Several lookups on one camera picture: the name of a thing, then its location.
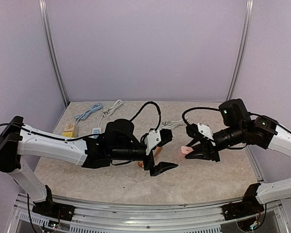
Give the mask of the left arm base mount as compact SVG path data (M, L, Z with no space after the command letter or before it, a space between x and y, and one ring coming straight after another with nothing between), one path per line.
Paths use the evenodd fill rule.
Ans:
M36 214L55 218L57 220L72 221L75 206L54 202L52 195L47 194L45 201L34 202L32 211Z

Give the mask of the white power strip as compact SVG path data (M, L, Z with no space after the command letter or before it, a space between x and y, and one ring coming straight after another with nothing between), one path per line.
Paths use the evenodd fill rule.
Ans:
M101 128L95 127L92 129L92 136L91 138L97 139L97 137L101 134Z

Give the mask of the orange power strip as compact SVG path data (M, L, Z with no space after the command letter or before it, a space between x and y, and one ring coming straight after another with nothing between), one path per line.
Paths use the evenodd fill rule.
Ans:
M156 147L153 150L153 157L154 157L155 162L158 161L159 154L161 153L162 150L163 150L163 147ZM144 163L142 161L137 161L137 165L140 168L144 168Z

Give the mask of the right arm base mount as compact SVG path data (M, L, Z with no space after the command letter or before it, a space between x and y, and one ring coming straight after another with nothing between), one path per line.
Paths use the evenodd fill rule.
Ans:
M231 202L222 207L225 220L233 220L262 213L263 204L257 201L256 194L245 194L239 202Z

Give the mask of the yellow cube socket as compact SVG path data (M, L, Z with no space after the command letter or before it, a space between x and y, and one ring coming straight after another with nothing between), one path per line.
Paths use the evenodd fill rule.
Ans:
M77 134L73 131L69 131L69 132L63 132L62 136L75 138L75 137L77 137Z

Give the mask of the pink plug adapter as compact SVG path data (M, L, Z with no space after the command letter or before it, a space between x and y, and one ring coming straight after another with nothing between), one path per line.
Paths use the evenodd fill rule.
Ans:
M185 156L187 154L189 154L190 152L192 152L192 151L193 151L193 148L192 147L181 146L180 147L180 153L179 153L178 159L184 159Z

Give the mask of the beige cube socket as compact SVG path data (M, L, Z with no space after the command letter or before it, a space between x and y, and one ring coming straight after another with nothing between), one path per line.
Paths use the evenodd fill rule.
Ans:
M64 132L77 132L78 128L75 123L66 124L64 127Z

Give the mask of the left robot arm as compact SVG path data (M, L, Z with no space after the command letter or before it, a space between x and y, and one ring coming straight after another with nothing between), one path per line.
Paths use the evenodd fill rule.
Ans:
M48 216L58 212L58 204L52 200L51 190L34 175L23 156L39 156L61 160L74 165L97 169L108 167L114 160L141 161L150 176L158 176L177 164L154 161L156 146L172 140L171 131L157 129L146 134L141 143L133 134L134 124L127 119L107 123L105 131L79 138L56 136L23 123L16 116L11 122L0 124L0 172L8 173L27 192L34 203Z

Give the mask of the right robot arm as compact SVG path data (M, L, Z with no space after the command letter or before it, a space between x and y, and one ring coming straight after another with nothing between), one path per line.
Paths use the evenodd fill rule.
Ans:
M237 150L237 144L255 145L265 150L282 153L291 158L291 130L278 121L247 111L242 99L228 100L219 105L225 129L213 133L209 126L190 124L185 121L186 133L192 138L186 146L186 159L212 160L219 162L219 151ZM248 187L239 212L247 216L257 208L272 201L291 198L291 178L274 183L255 183Z

